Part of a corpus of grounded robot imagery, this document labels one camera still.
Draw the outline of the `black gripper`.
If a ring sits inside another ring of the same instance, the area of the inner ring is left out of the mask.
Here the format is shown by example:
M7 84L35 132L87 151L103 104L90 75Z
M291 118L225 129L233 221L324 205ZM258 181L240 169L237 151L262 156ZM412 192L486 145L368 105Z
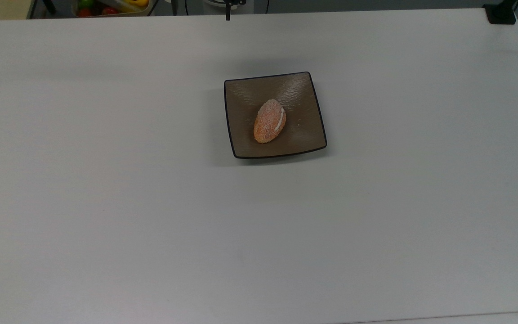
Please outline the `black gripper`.
M246 5L246 0L217 0L216 3L222 6L226 6L226 21L231 20L232 6L243 6Z

